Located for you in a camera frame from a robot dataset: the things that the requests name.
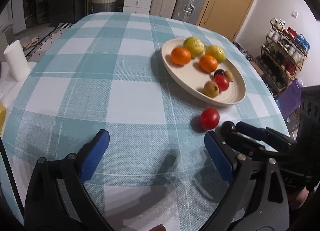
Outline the left hand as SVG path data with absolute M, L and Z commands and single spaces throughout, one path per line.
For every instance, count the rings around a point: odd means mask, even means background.
M 159 224 L 150 229 L 149 231 L 166 231 L 166 228 L 162 224 Z

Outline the right hand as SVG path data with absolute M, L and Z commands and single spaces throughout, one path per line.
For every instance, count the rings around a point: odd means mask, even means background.
M 306 187 L 299 192 L 287 194 L 289 207 L 291 209 L 299 209 L 307 200 L 308 195 L 309 191 Z

